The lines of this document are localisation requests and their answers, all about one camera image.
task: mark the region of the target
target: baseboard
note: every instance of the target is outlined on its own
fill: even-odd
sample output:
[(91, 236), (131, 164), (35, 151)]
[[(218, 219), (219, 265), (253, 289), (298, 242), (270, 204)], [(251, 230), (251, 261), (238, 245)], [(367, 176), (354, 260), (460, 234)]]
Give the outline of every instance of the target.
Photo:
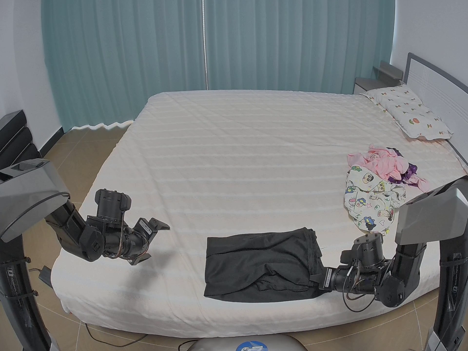
[(39, 150), (42, 157), (44, 157), (45, 154), (50, 151), (50, 149), (59, 141), (63, 134), (65, 133), (63, 132), (63, 127), (61, 127), (54, 135), (52, 135), (52, 137)]

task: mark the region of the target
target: mattress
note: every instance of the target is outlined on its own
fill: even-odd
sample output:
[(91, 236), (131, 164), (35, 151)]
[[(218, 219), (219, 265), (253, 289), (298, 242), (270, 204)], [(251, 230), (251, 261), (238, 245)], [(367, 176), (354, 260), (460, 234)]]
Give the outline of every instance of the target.
[[(391, 310), (374, 302), (346, 309), (340, 293), (278, 303), (203, 296), (206, 239), (242, 233), (316, 231), (325, 266), (361, 235), (343, 205), (346, 155), (370, 143), (395, 147), (436, 188), (465, 174), (445, 141), (404, 136), (366, 97), (287, 91), (193, 91), (148, 100), (103, 164), (80, 213), (96, 214), (100, 188), (132, 198), (126, 222), (155, 217), (152, 257), (130, 266), (89, 263), (62, 250), (52, 284), (63, 308), (108, 328), (164, 336), (214, 337), (303, 331)], [(419, 194), (409, 188), (408, 197)], [(395, 253), (396, 222), (384, 253)], [(438, 286), (439, 251), (429, 243), (421, 282), (408, 300)], [(350, 305), (362, 308), (365, 297)]]

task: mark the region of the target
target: gray headboard trim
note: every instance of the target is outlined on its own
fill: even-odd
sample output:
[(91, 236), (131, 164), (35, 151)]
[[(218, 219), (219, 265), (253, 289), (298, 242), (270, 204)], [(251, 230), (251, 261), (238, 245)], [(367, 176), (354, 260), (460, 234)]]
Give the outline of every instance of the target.
[[(406, 69), (405, 69), (405, 75), (403, 82), (408, 83), (408, 75), (410, 73), (410, 65), (411, 65), (411, 60), (415, 60), (419, 62), (420, 64), (424, 65), (425, 67), (428, 67), (429, 69), (433, 70), (437, 74), (440, 74), (442, 77), (447, 79), (448, 81), (452, 82), (454, 85), (456, 85), (458, 88), (460, 88), (462, 91), (464, 91), (466, 94), (468, 94), (468, 86), (465, 85), (464, 83), (460, 82), (458, 79), (447, 73), (446, 71), (442, 70), (439, 67), (436, 67), (436, 65), (431, 64), (429, 61), (424, 60), (423, 58), (416, 56), (414, 53), (409, 52), (408, 53), (408, 58), (406, 60)], [(457, 153), (457, 155), (460, 156), (460, 158), (465, 161), (465, 163), (468, 165), (468, 161), (463, 157), (463, 155), (453, 146), (453, 144), (450, 142), (450, 140), (447, 140), (447, 142), (452, 146), (454, 151)]]

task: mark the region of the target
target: blue round sticker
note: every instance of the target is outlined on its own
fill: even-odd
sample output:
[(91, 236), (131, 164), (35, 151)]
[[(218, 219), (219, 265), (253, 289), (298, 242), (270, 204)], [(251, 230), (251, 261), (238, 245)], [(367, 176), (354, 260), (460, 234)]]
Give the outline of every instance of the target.
[(235, 351), (268, 351), (266, 344), (258, 341), (248, 341), (239, 344)]

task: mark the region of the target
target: tile floor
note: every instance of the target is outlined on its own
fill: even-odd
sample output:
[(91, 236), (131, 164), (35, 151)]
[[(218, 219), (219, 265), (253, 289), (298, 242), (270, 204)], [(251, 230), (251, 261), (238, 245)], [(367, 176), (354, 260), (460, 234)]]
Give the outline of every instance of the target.
[[(112, 151), (124, 129), (72, 130), (65, 134), (45, 156), (58, 169), (79, 207), (96, 175)], [(49, 267), (60, 252), (55, 232), (39, 222), (24, 234), (26, 256), (31, 257), (29, 267)], [(111, 351), (113, 346), (98, 343), (90, 338), (85, 325), (73, 314), (62, 310), (53, 290), (38, 279), (38, 272), (31, 272), (31, 283), (39, 292), (37, 302), (47, 329), (55, 336), (62, 351)], [(432, 291), (415, 301), (372, 319), (334, 326), (314, 331), (290, 333), (310, 351), (390, 351), (421, 350), (427, 331), (435, 318), (437, 291)], [(137, 339), (140, 334), (115, 331), (90, 326), (93, 335), (113, 344), (124, 344)], [(141, 342), (125, 349), (128, 351), (171, 351), (185, 339), (150, 335)], [(21, 345), (12, 332), (3, 308), (0, 306), (0, 349), (20, 351)], [(468, 350), (465, 339), (459, 348)]]

